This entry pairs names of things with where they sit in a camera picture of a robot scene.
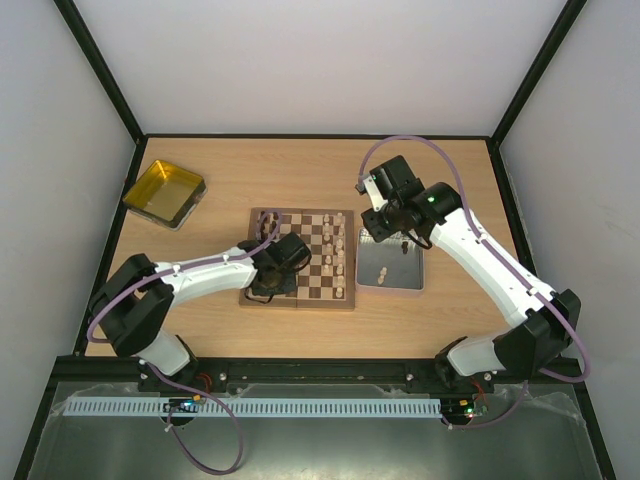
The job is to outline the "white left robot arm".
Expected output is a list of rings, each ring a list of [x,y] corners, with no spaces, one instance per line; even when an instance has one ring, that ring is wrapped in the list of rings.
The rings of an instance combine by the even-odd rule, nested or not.
[[[200,297],[238,290],[271,300],[293,291],[312,258],[295,233],[279,240],[245,240],[212,256],[154,263],[129,257],[89,303],[87,340],[107,343],[119,357],[137,357],[165,376],[180,375],[196,359],[163,324],[171,309]]]

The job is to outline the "pink metal tin tray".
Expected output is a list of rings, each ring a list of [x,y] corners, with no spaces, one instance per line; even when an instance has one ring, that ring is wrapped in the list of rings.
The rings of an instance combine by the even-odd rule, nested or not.
[[[403,254],[401,243],[408,242]],[[382,285],[377,284],[382,267],[388,272]],[[356,290],[362,293],[419,296],[425,288],[423,249],[402,233],[396,233],[376,243],[370,233],[361,228],[357,236]]]

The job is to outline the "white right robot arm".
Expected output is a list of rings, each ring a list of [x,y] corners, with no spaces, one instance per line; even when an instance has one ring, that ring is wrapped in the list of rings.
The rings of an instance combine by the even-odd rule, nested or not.
[[[423,248],[437,247],[454,259],[489,295],[507,327],[483,337],[462,337],[437,356],[436,379],[455,392],[471,376],[505,371],[529,380],[571,343],[581,310],[570,289],[552,288],[523,267],[466,209],[449,184],[425,187],[405,158],[396,156],[367,173],[356,185],[371,201],[361,217],[380,243],[401,232]]]

